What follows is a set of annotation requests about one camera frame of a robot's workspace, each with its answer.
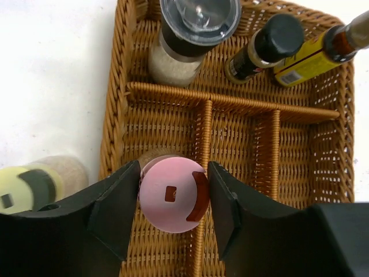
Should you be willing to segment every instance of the sauce bottle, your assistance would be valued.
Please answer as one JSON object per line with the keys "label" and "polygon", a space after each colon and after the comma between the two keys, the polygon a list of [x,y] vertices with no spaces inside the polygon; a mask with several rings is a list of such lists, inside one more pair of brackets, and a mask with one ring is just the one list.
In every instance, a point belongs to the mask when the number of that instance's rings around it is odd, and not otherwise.
{"label": "sauce bottle", "polygon": [[347,26],[334,26],[305,42],[295,56],[274,67],[274,75],[281,85],[292,87],[348,62],[368,47],[369,11]]}
{"label": "sauce bottle", "polygon": [[276,14],[225,63],[225,75],[235,84],[244,84],[255,74],[295,55],[303,42],[300,21],[289,14]]}

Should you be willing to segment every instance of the white background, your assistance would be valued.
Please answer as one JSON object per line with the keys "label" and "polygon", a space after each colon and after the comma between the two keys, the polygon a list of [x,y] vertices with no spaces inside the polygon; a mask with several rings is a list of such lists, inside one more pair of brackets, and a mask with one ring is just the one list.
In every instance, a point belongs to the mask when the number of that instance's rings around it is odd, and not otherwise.
{"label": "white background", "polygon": [[[369,1],[296,0],[349,23]],[[116,0],[0,0],[0,168],[69,154],[97,180]],[[369,201],[369,50],[355,58],[355,192]]]}

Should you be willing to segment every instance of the glass jar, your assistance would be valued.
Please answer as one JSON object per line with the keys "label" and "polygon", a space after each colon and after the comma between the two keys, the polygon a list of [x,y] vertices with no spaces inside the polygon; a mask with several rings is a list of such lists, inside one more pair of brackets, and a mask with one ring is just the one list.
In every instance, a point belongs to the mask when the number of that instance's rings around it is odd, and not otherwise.
{"label": "glass jar", "polygon": [[166,44],[160,30],[149,53],[149,71],[158,84],[186,87],[196,77],[205,56],[185,57]]}

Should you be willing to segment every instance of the robotic arm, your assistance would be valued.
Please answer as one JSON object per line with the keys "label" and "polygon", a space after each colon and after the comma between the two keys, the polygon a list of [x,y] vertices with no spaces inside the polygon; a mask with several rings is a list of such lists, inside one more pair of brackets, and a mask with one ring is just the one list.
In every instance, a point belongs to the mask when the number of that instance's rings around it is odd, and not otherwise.
{"label": "robotic arm", "polygon": [[[117,277],[135,213],[140,165],[37,212],[0,214],[0,276]],[[227,276],[369,276],[369,205],[275,202],[208,166]]]}

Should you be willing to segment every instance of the bottle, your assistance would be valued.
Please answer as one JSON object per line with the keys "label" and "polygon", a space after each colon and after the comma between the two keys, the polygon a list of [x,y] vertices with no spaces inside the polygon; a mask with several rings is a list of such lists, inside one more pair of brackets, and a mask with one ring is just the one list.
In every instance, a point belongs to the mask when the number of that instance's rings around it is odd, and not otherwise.
{"label": "bottle", "polygon": [[251,40],[225,63],[229,81],[244,84],[255,74],[276,66],[295,55],[304,42],[304,31],[298,19],[288,14],[272,16]]}
{"label": "bottle", "polygon": [[369,11],[347,26],[334,26],[305,42],[294,57],[274,68],[274,75],[281,85],[292,87],[350,61],[368,46]]}
{"label": "bottle", "polygon": [[239,0],[160,0],[162,26],[148,58],[155,82],[188,86],[205,55],[236,30]]}
{"label": "bottle", "polygon": [[70,156],[49,156],[0,170],[0,213],[38,211],[88,186],[84,166]]}
{"label": "bottle", "polygon": [[199,225],[210,201],[205,170],[166,148],[143,154],[139,192],[142,213],[161,231],[184,233]]}

